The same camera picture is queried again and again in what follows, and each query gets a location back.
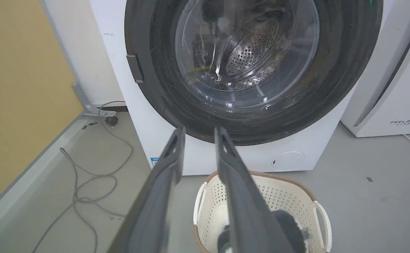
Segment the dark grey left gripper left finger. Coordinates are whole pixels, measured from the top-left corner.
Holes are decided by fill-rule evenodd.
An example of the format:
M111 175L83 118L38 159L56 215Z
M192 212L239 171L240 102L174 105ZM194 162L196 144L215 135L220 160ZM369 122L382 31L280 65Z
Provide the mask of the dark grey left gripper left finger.
M184 169L186 129L176 128L107 253L167 253L173 194Z

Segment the round dark washing machine door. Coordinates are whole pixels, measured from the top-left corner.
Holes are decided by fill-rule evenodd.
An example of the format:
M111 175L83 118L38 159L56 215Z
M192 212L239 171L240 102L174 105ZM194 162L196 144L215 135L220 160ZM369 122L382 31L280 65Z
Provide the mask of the round dark washing machine door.
M174 127L236 146L305 130L364 72L384 0L126 0L127 54L140 90Z

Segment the white air purifier appliance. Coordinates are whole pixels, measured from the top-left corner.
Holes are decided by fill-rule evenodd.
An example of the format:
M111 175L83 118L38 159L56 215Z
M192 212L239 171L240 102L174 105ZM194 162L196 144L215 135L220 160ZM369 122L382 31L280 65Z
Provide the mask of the white air purifier appliance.
M374 52L341 122L356 137L410 134L410 0L384 0Z

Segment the white front-load washing machine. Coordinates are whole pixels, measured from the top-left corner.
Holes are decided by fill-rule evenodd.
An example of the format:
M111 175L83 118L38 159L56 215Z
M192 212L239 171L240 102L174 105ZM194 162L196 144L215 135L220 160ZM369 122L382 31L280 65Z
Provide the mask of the white front-load washing machine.
M102 33L105 49L129 115L147 161L153 167L176 127L158 114L133 79L126 58L124 36L126 0L89 0L89 2L99 31ZM248 146L234 144L247 168L259 172L312 170L330 141L355 87L356 85L323 119L299 133L264 144ZM196 139L187 134L186 129L183 174L209 175L216 170L215 143Z

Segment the dark grey garment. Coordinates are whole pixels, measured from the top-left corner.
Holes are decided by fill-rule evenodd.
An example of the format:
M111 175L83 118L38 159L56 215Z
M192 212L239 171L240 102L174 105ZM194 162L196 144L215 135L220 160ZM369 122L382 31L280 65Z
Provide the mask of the dark grey garment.
M284 210L271 211L272 215L277 219L279 226L285 232L287 239L290 242L291 247L295 253L305 253L305 236L303 229L300 229L295 218ZM224 226L223 231L218 236L217 240L218 253L233 253L232 246L230 244L230 229L229 225Z

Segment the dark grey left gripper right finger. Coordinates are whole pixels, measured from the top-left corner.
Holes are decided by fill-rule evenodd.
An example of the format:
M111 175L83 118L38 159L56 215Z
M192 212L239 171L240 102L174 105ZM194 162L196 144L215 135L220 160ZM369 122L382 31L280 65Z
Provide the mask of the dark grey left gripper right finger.
M226 187L232 253L295 253L228 132L214 130L217 171Z

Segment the cream perforated laundry basket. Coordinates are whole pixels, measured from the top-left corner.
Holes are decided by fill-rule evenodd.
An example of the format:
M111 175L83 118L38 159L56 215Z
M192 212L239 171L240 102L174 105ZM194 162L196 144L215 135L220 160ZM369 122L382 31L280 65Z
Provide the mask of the cream perforated laundry basket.
M307 253L330 253L330 219L313 193L292 179L268 173L251 172L252 178L271 210L290 213L301 229L307 229ZM218 236L229 224L226 187L217 171L200 186L193 211L193 233L200 253L218 253Z

